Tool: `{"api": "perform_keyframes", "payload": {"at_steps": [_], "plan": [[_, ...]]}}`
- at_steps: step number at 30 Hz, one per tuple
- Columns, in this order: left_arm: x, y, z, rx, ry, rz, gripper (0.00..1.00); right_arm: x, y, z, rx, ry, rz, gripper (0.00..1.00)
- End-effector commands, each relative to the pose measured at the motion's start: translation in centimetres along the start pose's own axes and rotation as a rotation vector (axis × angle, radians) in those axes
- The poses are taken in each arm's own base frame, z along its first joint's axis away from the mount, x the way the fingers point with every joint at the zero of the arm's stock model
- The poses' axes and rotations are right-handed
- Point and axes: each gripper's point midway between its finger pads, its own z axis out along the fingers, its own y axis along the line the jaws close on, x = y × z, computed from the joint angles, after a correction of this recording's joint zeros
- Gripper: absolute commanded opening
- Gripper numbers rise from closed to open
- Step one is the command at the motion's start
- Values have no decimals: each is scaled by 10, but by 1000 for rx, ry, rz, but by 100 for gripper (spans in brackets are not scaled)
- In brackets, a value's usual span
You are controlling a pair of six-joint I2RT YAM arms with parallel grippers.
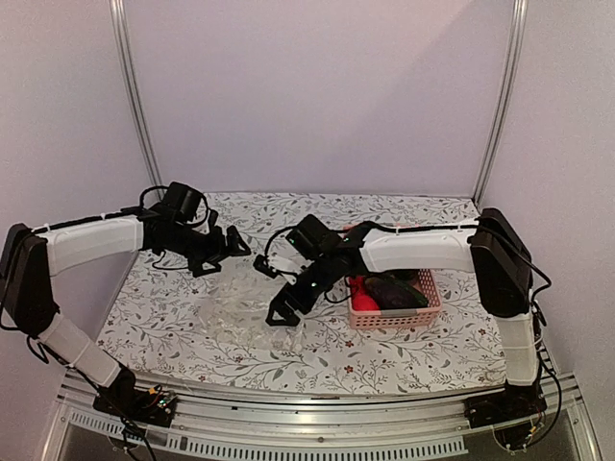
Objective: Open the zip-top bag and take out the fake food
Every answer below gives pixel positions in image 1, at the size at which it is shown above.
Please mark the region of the clear zip top bag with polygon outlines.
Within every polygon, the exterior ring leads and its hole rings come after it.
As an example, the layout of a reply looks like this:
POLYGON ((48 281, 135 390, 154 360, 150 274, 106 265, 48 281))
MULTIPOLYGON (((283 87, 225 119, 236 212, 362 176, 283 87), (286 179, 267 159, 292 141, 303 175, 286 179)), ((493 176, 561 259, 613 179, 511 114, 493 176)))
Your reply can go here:
POLYGON ((226 279, 197 301, 201 330, 212 340, 245 349, 300 352, 304 325, 272 327, 269 303, 283 288, 282 279, 226 279))

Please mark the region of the small red fake fruit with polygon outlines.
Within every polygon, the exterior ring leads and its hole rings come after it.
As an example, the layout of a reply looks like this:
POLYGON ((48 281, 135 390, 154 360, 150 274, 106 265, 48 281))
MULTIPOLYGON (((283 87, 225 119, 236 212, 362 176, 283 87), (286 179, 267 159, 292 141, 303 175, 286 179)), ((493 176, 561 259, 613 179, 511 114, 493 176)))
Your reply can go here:
POLYGON ((348 278, 351 291, 351 306, 356 312, 377 312, 376 301, 367 293, 364 277, 348 278))

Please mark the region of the dark purple fake eggplant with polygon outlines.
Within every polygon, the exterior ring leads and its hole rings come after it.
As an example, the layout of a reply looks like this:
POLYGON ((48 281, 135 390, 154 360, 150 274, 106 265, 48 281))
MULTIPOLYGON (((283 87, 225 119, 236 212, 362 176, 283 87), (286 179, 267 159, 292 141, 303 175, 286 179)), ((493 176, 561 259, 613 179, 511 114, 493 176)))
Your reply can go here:
POLYGON ((376 301, 381 310, 416 308, 420 305, 408 289, 391 281, 369 278, 364 284, 367 293, 376 301))

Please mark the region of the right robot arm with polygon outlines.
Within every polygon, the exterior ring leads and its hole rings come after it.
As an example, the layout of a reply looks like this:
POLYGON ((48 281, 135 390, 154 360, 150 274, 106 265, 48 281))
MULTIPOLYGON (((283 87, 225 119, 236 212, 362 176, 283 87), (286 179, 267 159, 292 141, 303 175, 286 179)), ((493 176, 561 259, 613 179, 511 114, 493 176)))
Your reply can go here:
POLYGON ((547 408, 540 379, 545 367, 536 332, 546 323, 536 302, 533 277, 541 271, 529 250, 496 208, 474 220, 419 227, 387 227, 363 221, 346 230, 331 230, 314 215, 283 229, 286 240, 309 264, 294 268, 290 260, 264 252, 257 271, 286 283, 269 304, 270 326, 294 327, 301 314, 339 280, 374 276, 393 270, 457 270, 474 274, 480 303, 497 323, 505 360, 501 392, 465 402, 466 417, 477 423, 508 421, 547 408))

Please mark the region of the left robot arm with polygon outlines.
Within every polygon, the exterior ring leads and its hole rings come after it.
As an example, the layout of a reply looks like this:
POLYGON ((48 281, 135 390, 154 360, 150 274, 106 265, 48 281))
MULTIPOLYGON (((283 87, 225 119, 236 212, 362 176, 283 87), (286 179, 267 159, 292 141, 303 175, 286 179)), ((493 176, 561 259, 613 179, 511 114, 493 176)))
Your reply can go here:
POLYGON ((1 316, 5 330, 26 338, 41 362, 52 360, 84 376, 123 417, 143 398, 135 375, 62 312, 56 280, 123 255, 152 252, 183 258, 180 268, 200 278, 221 271, 230 257, 250 254, 234 226, 222 229, 205 194, 181 182, 154 185, 135 206, 58 224, 13 225, 1 256, 1 316))

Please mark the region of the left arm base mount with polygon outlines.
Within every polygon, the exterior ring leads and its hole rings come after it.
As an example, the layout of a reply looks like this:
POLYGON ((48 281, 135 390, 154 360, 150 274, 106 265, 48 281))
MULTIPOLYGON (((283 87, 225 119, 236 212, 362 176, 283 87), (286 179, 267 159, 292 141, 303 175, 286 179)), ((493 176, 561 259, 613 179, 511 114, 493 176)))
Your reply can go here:
POLYGON ((177 394, 160 385, 149 390, 133 385, 101 388, 93 409, 108 415, 123 417, 136 423, 170 427, 176 412, 177 394))

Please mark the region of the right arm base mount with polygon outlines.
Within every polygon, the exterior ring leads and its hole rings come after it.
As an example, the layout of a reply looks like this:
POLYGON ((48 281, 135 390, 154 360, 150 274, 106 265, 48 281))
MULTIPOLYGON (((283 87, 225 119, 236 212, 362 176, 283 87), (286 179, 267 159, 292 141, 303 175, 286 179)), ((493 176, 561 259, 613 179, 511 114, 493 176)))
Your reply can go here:
POLYGON ((464 417, 471 428, 487 427, 521 420, 493 433, 496 442, 508 451, 527 449, 543 423, 547 409, 537 378, 530 386, 508 382, 497 393, 471 397, 464 401, 464 417))

